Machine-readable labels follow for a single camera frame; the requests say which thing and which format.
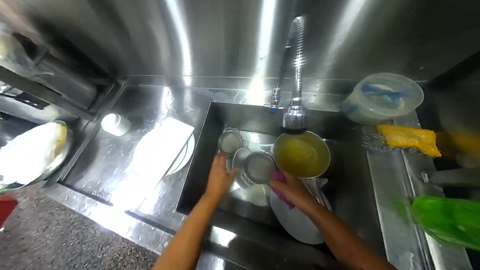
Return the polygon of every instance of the red container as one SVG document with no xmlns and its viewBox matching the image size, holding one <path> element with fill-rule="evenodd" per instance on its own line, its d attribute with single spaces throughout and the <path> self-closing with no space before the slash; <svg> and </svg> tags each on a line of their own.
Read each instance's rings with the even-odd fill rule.
<svg viewBox="0 0 480 270">
<path fill-rule="evenodd" d="M 12 213 L 18 202 L 14 197 L 0 195 L 0 227 L 3 225 L 7 217 Z"/>
</svg>

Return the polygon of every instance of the green bag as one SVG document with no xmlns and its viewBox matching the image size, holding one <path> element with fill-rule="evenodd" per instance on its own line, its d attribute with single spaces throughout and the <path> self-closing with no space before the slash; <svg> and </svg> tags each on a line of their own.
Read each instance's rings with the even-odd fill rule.
<svg viewBox="0 0 480 270">
<path fill-rule="evenodd" d="M 480 250 L 480 202 L 420 196 L 410 208 L 415 222 L 433 238 Z"/>
</svg>

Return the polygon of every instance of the hand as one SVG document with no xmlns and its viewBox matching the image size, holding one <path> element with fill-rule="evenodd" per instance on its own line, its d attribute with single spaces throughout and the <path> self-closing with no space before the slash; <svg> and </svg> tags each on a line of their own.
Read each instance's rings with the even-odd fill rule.
<svg viewBox="0 0 480 270">
<path fill-rule="evenodd" d="M 323 207 L 310 194 L 300 179 L 289 172 L 282 171 L 282 173 L 287 179 L 287 183 L 272 180 L 270 185 L 280 190 L 294 206 L 298 207 L 302 213 L 310 216 L 316 212 L 318 207 Z"/>
<path fill-rule="evenodd" d="M 226 162 L 227 155 L 224 153 L 216 154 L 213 158 L 205 195 L 221 200 L 227 194 L 238 169 L 232 169 L 228 172 Z"/>
</svg>

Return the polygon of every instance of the granite floor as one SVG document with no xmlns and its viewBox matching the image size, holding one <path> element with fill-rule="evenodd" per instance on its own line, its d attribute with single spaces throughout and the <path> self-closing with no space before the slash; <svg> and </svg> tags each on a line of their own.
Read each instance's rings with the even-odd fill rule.
<svg viewBox="0 0 480 270">
<path fill-rule="evenodd" d="M 152 268 L 157 254 L 49 199 L 42 185 L 6 193 L 19 204 L 0 232 L 0 270 Z"/>
</svg>

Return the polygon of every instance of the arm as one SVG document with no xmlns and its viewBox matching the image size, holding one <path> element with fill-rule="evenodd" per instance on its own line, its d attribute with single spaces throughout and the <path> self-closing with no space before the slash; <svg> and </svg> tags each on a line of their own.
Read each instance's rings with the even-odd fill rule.
<svg viewBox="0 0 480 270">
<path fill-rule="evenodd" d="M 237 172 L 236 170 L 227 172 L 226 160 L 227 157 L 223 154 L 215 156 L 205 193 L 158 258 L 153 270 L 190 270 L 195 268 L 208 222 L 228 192 Z"/>
<path fill-rule="evenodd" d="M 335 214 L 319 204 L 295 176 L 287 172 L 284 172 L 284 175 L 287 183 L 274 180 L 271 186 L 283 192 L 293 205 L 312 220 L 341 263 L 354 269 L 395 269 L 356 236 Z"/>
</svg>

